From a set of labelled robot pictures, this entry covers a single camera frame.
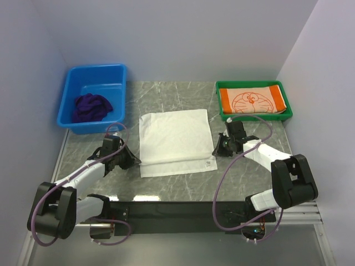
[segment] marble table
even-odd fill
[[[207,109],[213,142],[225,130],[219,115],[215,83],[212,82],[133,82],[127,83],[125,125],[130,130],[128,147],[139,157],[139,117],[150,112],[167,112],[189,109]],[[270,122],[270,146],[290,153],[285,129],[280,121]],[[244,122],[248,135],[264,137],[268,128],[260,122]],[[102,145],[104,134],[75,135],[69,132],[62,163],[57,174],[61,179],[73,172]],[[122,201],[211,201],[217,183],[231,158],[217,158],[218,170],[165,177],[141,178],[139,166],[127,171],[118,166],[106,177],[87,189],[81,198],[90,193],[105,195]],[[257,163],[242,158],[229,171],[222,185],[219,200],[243,201],[248,195],[271,188],[271,174]]]

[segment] folded white napkin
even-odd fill
[[[217,170],[205,109],[143,115],[139,139],[141,177]]]

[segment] purple towel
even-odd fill
[[[91,93],[77,97],[75,106],[77,108],[73,113],[73,123],[101,121],[113,110],[105,97]]]

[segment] blue tub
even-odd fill
[[[125,116],[126,72],[126,66],[122,64],[72,68],[65,82],[57,118],[58,125],[71,129],[75,134],[91,134],[106,132],[110,124],[122,122]],[[74,100],[87,93],[105,97],[111,103],[113,111],[109,112],[102,121],[72,123]],[[120,129],[120,127],[113,126],[110,131]]]

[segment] green plastic basket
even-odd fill
[[[263,115],[257,115],[260,118],[263,118],[264,120],[287,120],[289,119],[293,113],[290,107],[290,103],[287,100],[287,96],[285,91],[283,90],[283,86],[281,82],[277,80],[263,80],[263,81],[217,81],[216,82],[216,88],[217,88],[217,95],[218,95],[218,102],[220,104],[220,115],[222,117],[223,121],[226,121],[229,117],[234,117],[237,114],[224,114],[223,113],[223,108],[221,104],[221,94],[220,94],[220,89],[238,89],[238,88],[262,88],[262,87],[267,87],[267,86],[272,86],[272,85],[278,85],[281,90],[281,94],[283,97],[283,100],[285,101],[286,104],[286,111],[281,113],[281,114],[263,114]],[[254,117],[240,117],[239,120],[242,121],[257,121],[256,118]]]

